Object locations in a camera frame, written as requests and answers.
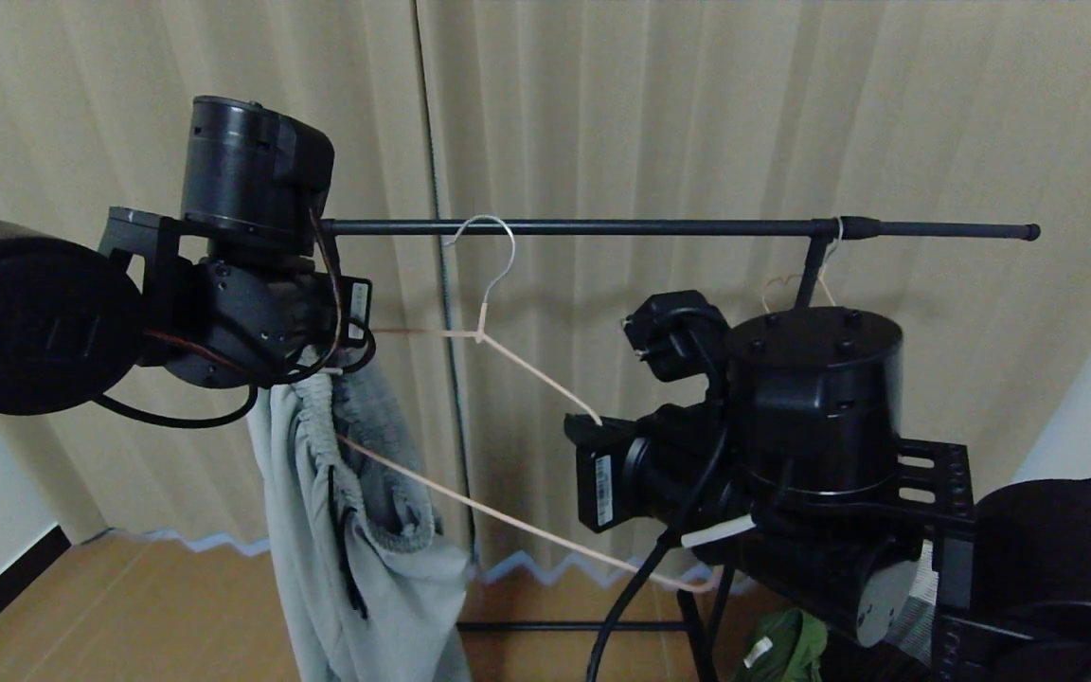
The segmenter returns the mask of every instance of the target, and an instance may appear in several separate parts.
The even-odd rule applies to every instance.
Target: barcode label
[[[369,321],[364,319],[364,311],[369,310],[369,285],[364,282],[356,282],[351,285],[351,310],[349,314],[352,320],[360,320],[364,324],[369,324]],[[364,332],[361,332],[359,326],[356,324],[348,325],[348,338],[352,342],[360,342],[364,337]]]
[[[614,462],[610,455],[597,457],[597,523],[614,518]]]

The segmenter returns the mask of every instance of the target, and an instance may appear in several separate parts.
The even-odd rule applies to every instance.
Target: wooden floor
[[[473,585],[464,621],[598,621],[620,586],[601,588],[579,571],[551,587],[528,574]],[[779,601],[735,597],[716,657],[730,679],[751,622]],[[678,619],[670,593],[644,590],[630,621]],[[584,677],[590,632],[464,636],[477,682],[573,681]],[[0,615],[0,681],[269,681],[298,679],[267,554],[230,548],[194,553],[180,542],[106,536],[73,548]],[[601,679],[696,679],[681,634],[614,634]]]

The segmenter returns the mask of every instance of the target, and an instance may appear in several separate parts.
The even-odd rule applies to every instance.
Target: green fabric
[[[819,657],[828,646],[828,627],[799,608],[769,613],[757,622],[748,650],[769,637],[771,648],[740,668],[735,682],[822,682]]]

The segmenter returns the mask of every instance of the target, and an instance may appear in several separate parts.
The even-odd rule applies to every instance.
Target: clothing rack
[[[828,248],[838,240],[873,237],[973,237],[1033,241],[1036,225],[947,224],[947,222],[884,222],[861,216],[835,219],[504,219],[515,234],[527,236],[620,237],[805,237],[810,240],[793,307],[811,306],[815,282]],[[445,237],[463,227],[461,219],[328,219],[322,228],[329,237],[436,236]],[[467,234],[503,236],[499,225],[476,224]],[[623,621],[614,632],[684,632],[693,649],[699,682],[718,682],[711,657],[718,621],[730,595],[734,571],[724,571],[707,624],[692,593],[678,591],[681,621]],[[597,621],[473,621],[458,622],[460,632],[576,632],[598,631]]]

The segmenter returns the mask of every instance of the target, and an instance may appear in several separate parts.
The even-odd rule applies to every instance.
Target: beige curtain
[[[423,83],[420,57],[423,47]],[[817,217],[1038,220],[1043,240],[875,239],[837,251],[847,306],[904,325],[904,433],[970,446],[1004,484],[1091,346],[1091,3],[0,3],[0,217],[95,246],[105,208],[176,212],[190,99],[261,100],[326,131],[339,217]],[[731,320],[796,271],[784,239],[525,238],[490,330],[603,414],[699,397],[656,384],[615,321],[656,290],[698,288]],[[190,244],[190,254],[199,244]],[[355,238],[376,323],[471,326],[506,244]],[[771,289],[784,306],[793,288]],[[429,474],[626,557],[648,523],[575,522],[573,409],[457,345],[381,338]],[[220,414],[135,370],[113,396]],[[264,535],[245,430],[172,432],[85,406],[7,420],[63,527]],[[442,502],[463,539],[466,514]],[[480,519],[487,563],[562,553]]]
[[[0,3],[0,219],[95,247],[109,205],[178,212],[191,97],[254,99],[325,131],[328,215],[423,217],[432,178],[410,3]],[[347,272],[376,280],[376,323],[441,326],[439,255],[425,239],[349,239]],[[190,240],[185,255],[199,258]],[[389,273],[398,272],[398,276]],[[428,470],[461,484],[445,347],[382,339],[382,364]],[[137,369],[110,392],[208,416],[243,392],[202,392]],[[76,540],[104,527],[185,539],[264,529],[247,428],[146,427],[96,406],[2,419]],[[451,530],[467,528],[443,507]]]
[[[837,299],[903,324],[903,432],[970,446],[975,491],[1008,482],[1091,346],[1091,3],[421,1],[447,216],[1040,222],[1026,242],[840,247]],[[618,319],[697,288],[729,320],[801,267],[787,239],[520,239],[489,328],[603,414],[685,405]],[[506,244],[463,242],[473,324]],[[793,288],[770,290],[775,306]],[[576,523],[575,411],[519,368],[463,351],[470,489],[551,530],[648,548],[657,527]],[[559,549],[479,522],[482,557]]]

